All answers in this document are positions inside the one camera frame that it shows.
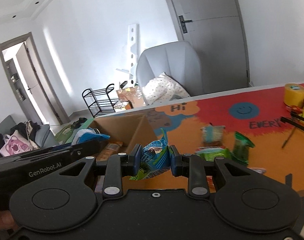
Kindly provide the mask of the person's left hand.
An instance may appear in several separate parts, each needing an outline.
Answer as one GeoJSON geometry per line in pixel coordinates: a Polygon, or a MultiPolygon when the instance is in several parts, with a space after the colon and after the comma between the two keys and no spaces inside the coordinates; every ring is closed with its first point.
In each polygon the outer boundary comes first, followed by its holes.
{"type": "Polygon", "coordinates": [[[15,229],[17,224],[15,223],[10,211],[0,211],[0,231],[15,229]]]}

